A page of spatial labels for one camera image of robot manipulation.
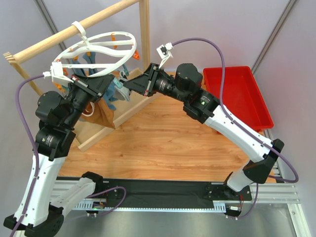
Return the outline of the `grey striped sock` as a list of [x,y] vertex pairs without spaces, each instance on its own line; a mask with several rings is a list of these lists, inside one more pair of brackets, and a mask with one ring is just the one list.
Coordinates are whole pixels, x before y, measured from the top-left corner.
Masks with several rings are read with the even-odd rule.
[[115,92],[113,97],[118,100],[130,102],[130,94],[131,91],[128,88],[124,86],[122,88],[118,88],[117,86],[115,86]]

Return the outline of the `white round clip hanger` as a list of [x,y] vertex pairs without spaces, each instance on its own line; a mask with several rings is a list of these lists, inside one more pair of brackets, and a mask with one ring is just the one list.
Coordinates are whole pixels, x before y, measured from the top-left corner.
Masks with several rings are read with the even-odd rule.
[[[83,26],[75,21],[72,23],[79,33],[81,41],[73,44],[62,51],[53,62],[61,62],[63,71],[66,69],[97,69],[98,72],[90,77],[99,77],[107,75],[125,64],[136,52],[137,42],[133,34],[122,31],[107,32],[92,37],[87,37]],[[110,58],[109,63],[66,63],[67,59],[74,59],[77,56],[83,56],[87,52],[95,52],[96,55],[102,55]]]

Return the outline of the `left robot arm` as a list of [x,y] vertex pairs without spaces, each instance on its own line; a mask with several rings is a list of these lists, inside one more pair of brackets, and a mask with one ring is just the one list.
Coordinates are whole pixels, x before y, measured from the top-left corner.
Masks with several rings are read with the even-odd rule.
[[79,202],[99,195],[104,187],[102,176],[87,172],[59,198],[50,198],[76,137],[76,123],[90,103],[103,97],[113,79],[111,74],[94,78],[74,74],[67,96],[48,91],[39,97],[39,131],[30,137],[34,152],[32,171],[19,208],[5,218],[5,227],[13,232],[23,231],[27,237],[53,237]]

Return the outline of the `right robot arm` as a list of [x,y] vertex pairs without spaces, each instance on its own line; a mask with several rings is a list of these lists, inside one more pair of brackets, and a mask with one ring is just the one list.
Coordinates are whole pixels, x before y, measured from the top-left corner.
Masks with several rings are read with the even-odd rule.
[[183,102],[189,117],[217,130],[242,149],[249,161],[227,177],[225,184],[230,189],[239,192],[252,183],[264,184],[284,143],[262,136],[236,118],[217,97],[202,89],[202,79],[192,63],[178,66],[175,76],[151,63],[143,74],[123,85],[146,97],[160,93]]

